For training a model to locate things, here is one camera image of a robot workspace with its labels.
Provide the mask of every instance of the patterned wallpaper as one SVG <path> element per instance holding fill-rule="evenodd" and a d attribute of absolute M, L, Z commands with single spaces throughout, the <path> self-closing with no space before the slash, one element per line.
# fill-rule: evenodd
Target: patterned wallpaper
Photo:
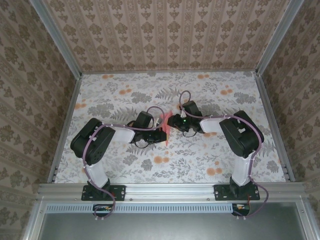
<path fill-rule="evenodd" d="M 320 1 L 304 1 L 263 79 L 295 177 L 320 220 Z"/>
<path fill-rule="evenodd" d="M 47 181 L 75 80 L 28 0 L 0 1 L 0 239 Z"/>
<path fill-rule="evenodd" d="M 254 69 L 289 0 L 44 0 L 84 72 Z"/>

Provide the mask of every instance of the table surface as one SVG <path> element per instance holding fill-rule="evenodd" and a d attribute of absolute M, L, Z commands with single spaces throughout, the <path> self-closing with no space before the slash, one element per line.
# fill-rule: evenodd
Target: table surface
<path fill-rule="evenodd" d="M 184 90 L 191 92 L 191 100 L 203 115 L 244 110 L 265 139 L 253 163 L 253 178 L 258 182 L 285 182 L 253 73 L 175 72 L 83 75 L 55 183 L 87 182 L 82 160 L 70 149 L 70 143 L 89 119 L 126 124 L 153 105 L 177 114 Z M 160 116 L 156 109 L 150 113 L 155 118 Z M 112 183 L 177 184 L 229 182 L 236 159 L 221 132 L 187 138 L 171 128 L 168 146 L 162 142 L 140 149 L 111 142 L 102 161 Z"/>

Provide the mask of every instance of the purple cable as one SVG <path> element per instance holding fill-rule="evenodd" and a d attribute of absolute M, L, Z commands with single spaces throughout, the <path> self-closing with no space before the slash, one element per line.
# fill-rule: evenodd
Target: purple cable
<path fill-rule="evenodd" d="M 153 109 L 153 108 L 155 108 L 155 109 L 160 109 L 161 112 L 162 112 L 162 116 L 165 116 L 165 112 L 162 110 L 161 107 L 158 107 L 158 106 L 151 106 L 151 107 L 149 107 L 149 108 L 147 109 L 146 112 L 149 112 L 149 110 L 150 110 L 150 109 Z M 98 189 L 98 190 L 100 190 L 100 191 L 108 194 L 108 195 L 111 197 L 112 202 L 113 202 L 113 203 L 112 203 L 112 209 L 110 210 L 110 212 L 109 212 L 106 216 L 100 217 L 102 220 L 105 219 L 105 218 L 108 218 L 108 217 L 111 215 L 111 213 L 115 210 L 115 207 L 116 207 L 116 199 L 115 199 L 115 197 L 114 197 L 110 192 L 108 192 L 107 190 L 104 190 L 104 189 L 102 189 L 101 187 L 97 186 L 97 185 L 91 180 L 91 178 L 90 178 L 90 175 L 89 175 L 89 173 L 88 173 L 88 171 L 87 171 L 87 168 L 86 168 L 86 166 L 88 165 L 87 162 L 86 162 L 86 155 L 87 155 L 87 151 L 88 151 L 88 148 L 89 148 L 90 143 L 93 141 L 94 137 L 98 134 L 98 132 L 99 132 L 102 128 L 104 128 L 104 127 L 125 128 L 125 129 L 130 129 L 130 130 L 139 130 L 139 131 L 153 131 L 153 130 L 155 130 L 155 129 L 161 128 L 162 124 L 163 124 L 163 121 L 162 121 L 158 126 L 156 126 L 156 127 L 152 127 L 152 128 L 136 128 L 136 127 L 126 126 L 126 125 L 123 125 L 123 124 L 110 124 L 110 123 L 106 123 L 106 124 L 102 124 L 101 126 L 99 126 L 99 127 L 94 131 L 94 133 L 92 134 L 92 136 L 89 138 L 89 141 L 86 143 L 86 145 L 85 145 L 85 147 L 84 147 L 84 150 L 83 150 L 83 154 L 82 154 L 82 162 L 83 162 L 84 172 L 85 172 L 86 176 L 88 177 L 90 184 L 91 184 L 92 186 L 94 186 L 96 189 Z M 93 215 L 95 216 L 95 219 L 96 219 L 96 220 L 99 218 L 99 217 L 97 216 L 97 214 L 96 214 L 98 208 L 96 208 L 96 209 L 94 210 L 94 213 L 93 213 Z"/>
<path fill-rule="evenodd" d="M 252 214 L 249 214 L 248 216 L 246 216 L 246 218 L 249 218 L 249 217 L 252 217 L 253 215 L 257 214 L 264 206 L 265 204 L 267 203 L 267 200 L 269 198 L 269 192 L 267 191 L 267 189 L 263 186 L 261 186 L 260 184 L 256 183 L 252 177 L 251 177 L 251 172 L 252 172 L 252 166 L 253 166 L 253 163 L 254 163 L 254 158 L 255 156 L 258 154 L 258 152 L 260 151 L 261 147 L 262 147 L 262 139 L 261 139 L 261 136 L 260 134 L 258 133 L 257 129 L 251 124 L 249 123 L 248 121 L 246 121 L 245 119 L 241 118 L 241 117 L 238 117 L 238 116 L 234 116 L 234 115 L 220 115 L 220 116 L 195 116 L 195 115 L 192 115 L 190 113 L 188 113 L 182 106 L 182 95 L 184 93 L 188 93 L 189 94 L 189 99 L 188 99 L 188 102 L 190 101 L 191 99 L 191 92 L 188 91 L 188 90 L 185 90 L 183 91 L 181 94 L 180 94 L 180 97 L 179 97 L 179 104 L 180 104 L 180 108 L 181 110 L 188 116 L 190 117 L 193 117 L 193 118 L 197 118 L 197 119 L 221 119 L 221 118 L 224 118 L 224 119 L 227 119 L 227 118 L 233 118 L 233 119 L 237 119 L 239 120 L 240 122 L 243 122 L 244 124 L 246 124 L 249 128 L 251 128 L 254 133 L 256 134 L 257 138 L 258 138 L 258 141 L 259 141 L 259 146 L 258 148 L 255 150 L 255 152 L 251 155 L 251 158 L 250 158 L 250 164 L 249 164 L 249 171 L 248 171 L 248 177 L 250 179 L 250 181 L 257 185 L 258 187 L 262 188 L 265 193 L 266 193 L 266 197 L 262 203 L 262 205 L 260 206 L 260 208 L 255 211 L 254 213 Z"/>

